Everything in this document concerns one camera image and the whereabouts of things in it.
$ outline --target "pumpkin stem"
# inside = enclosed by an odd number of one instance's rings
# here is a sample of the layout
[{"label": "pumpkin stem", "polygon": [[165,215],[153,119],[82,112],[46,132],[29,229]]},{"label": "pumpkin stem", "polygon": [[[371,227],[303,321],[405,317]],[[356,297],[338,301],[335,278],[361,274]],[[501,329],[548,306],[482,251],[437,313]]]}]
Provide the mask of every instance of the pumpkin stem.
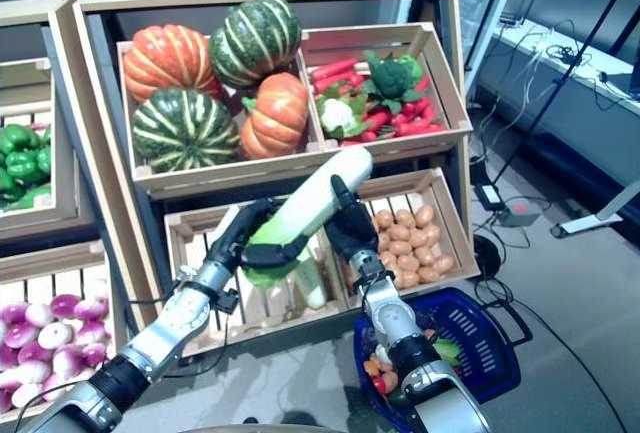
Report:
[{"label": "pumpkin stem", "polygon": [[248,112],[253,110],[253,108],[256,106],[256,100],[254,98],[244,97],[240,101],[242,102],[242,106],[244,106]]}]

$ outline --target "pumpkin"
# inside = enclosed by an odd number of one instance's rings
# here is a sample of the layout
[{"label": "pumpkin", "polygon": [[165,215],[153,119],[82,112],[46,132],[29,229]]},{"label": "pumpkin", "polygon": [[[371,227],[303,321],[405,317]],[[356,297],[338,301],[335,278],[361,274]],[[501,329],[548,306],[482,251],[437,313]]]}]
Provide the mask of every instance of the pumpkin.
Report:
[{"label": "pumpkin", "polygon": [[172,86],[193,88],[217,99],[224,94],[211,69],[206,38],[186,26],[150,26],[136,32],[132,48],[124,54],[124,75],[138,103],[156,88]]},{"label": "pumpkin", "polygon": [[133,114],[133,145],[154,173],[229,163],[238,126],[227,108],[195,90],[158,88]]},{"label": "pumpkin", "polygon": [[301,34],[285,0],[252,0],[232,7],[224,26],[209,40],[215,74],[235,88],[258,84],[291,62]]},{"label": "pumpkin", "polygon": [[244,156],[257,160],[292,153],[307,124],[307,89],[289,73],[267,77],[255,100],[244,98],[249,111],[240,141]]}]

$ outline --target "orange pumpkin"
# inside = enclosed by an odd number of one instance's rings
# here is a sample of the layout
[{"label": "orange pumpkin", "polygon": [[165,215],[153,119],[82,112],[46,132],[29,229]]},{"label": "orange pumpkin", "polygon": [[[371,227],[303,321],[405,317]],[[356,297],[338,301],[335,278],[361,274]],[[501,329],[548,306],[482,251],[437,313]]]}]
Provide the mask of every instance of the orange pumpkin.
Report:
[{"label": "orange pumpkin", "polygon": [[221,99],[222,85],[209,62],[207,39],[186,26],[150,26],[133,35],[124,54],[128,90],[141,103],[156,88],[193,88]]},{"label": "orange pumpkin", "polygon": [[293,153],[307,124],[308,101],[307,89],[295,76],[267,77],[255,100],[243,100],[250,110],[240,134],[244,155],[258,160]]}]

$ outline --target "leek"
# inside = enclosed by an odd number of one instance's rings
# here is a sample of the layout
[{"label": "leek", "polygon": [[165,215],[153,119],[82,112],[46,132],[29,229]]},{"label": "leek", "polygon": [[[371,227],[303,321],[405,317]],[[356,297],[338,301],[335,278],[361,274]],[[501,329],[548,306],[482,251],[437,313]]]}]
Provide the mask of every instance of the leek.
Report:
[{"label": "leek", "polygon": [[[279,244],[292,242],[299,235],[308,238],[322,227],[338,209],[331,188],[331,176],[339,175],[350,191],[355,192],[371,174],[371,154],[362,146],[350,146],[316,170],[280,207],[273,217],[249,239],[248,244]],[[255,286],[269,288],[302,260],[303,252],[295,261],[280,268],[244,270]]]}]

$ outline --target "onion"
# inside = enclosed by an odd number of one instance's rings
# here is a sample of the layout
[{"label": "onion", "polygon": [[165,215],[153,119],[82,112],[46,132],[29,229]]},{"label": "onion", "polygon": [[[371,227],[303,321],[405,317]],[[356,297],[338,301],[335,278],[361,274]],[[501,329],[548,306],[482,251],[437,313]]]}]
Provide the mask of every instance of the onion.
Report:
[{"label": "onion", "polygon": [[100,300],[82,300],[73,308],[73,314],[81,320],[99,320],[107,313],[107,308]]},{"label": "onion", "polygon": [[27,323],[31,323],[33,326],[37,326],[39,328],[47,326],[54,320],[53,313],[51,313],[51,307],[40,303],[29,305],[27,311],[24,312],[24,316]]},{"label": "onion", "polygon": [[73,330],[70,326],[54,321],[45,326],[38,335],[38,344],[45,350],[55,350],[73,339]]},{"label": "onion", "polygon": [[58,295],[51,300],[51,312],[58,318],[71,318],[73,316],[73,308],[80,300],[81,298],[77,295]]},{"label": "onion", "polygon": [[102,343],[91,343],[82,349],[84,364],[95,368],[107,359],[107,347]]},{"label": "onion", "polygon": [[11,393],[7,390],[0,390],[0,415],[11,409]]},{"label": "onion", "polygon": [[82,349],[77,345],[63,345],[53,355],[53,371],[64,379],[79,375],[83,368]]},{"label": "onion", "polygon": [[[11,395],[11,403],[13,403],[13,406],[15,406],[16,408],[22,408],[27,403],[29,403],[31,398],[40,393],[42,393],[42,385],[22,385],[20,388],[13,392],[13,395]],[[40,398],[36,401],[33,401],[31,405],[37,405],[41,401],[42,399]]]},{"label": "onion", "polygon": [[23,385],[42,383],[51,374],[49,363],[38,360],[27,360],[16,368],[16,378]]},{"label": "onion", "polygon": [[[67,381],[64,378],[62,378],[60,375],[56,375],[55,373],[53,373],[49,378],[46,379],[46,381],[42,384],[42,386],[44,390],[50,390],[51,388],[55,388],[56,386],[60,386],[66,382]],[[44,395],[44,400],[56,401],[58,398],[64,395],[64,391],[65,391],[64,388],[59,388],[57,390],[50,391],[49,393]]]},{"label": "onion", "polygon": [[12,323],[24,323],[24,312],[29,306],[28,303],[14,303],[13,305],[5,306],[2,309],[2,321],[11,325]]},{"label": "onion", "polygon": [[22,364],[28,360],[50,361],[53,351],[45,350],[37,341],[29,343],[18,353],[18,363]]},{"label": "onion", "polygon": [[0,371],[18,366],[18,352],[0,343]]},{"label": "onion", "polygon": [[0,388],[13,393],[20,387],[20,381],[16,375],[18,368],[10,368],[0,373]]},{"label": "onion", "polygon": [[104,330],[104,323],[101,321],[87,321],[76,336],[76,344],[89,345],[99,343],[107,336]]},{"label": "onion", "polygon": [[22,348],[38,337],[38,328],[29,323],[12,325],[4,337],[4,343],[9,348]]}]

